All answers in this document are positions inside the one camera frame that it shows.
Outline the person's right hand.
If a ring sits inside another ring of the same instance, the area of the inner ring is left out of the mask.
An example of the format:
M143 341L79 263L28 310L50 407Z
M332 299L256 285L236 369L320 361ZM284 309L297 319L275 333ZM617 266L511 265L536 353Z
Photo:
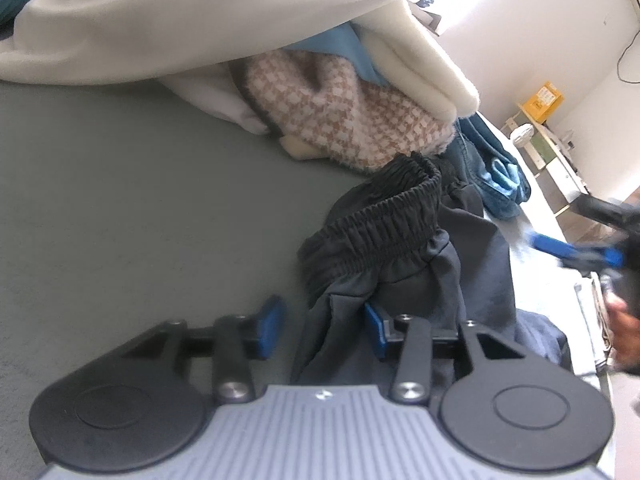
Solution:
M613 334L616 366L630 372L639 366L639 320L630 314L626 302L614 292L607 292L604 299L608 310L608 326Z

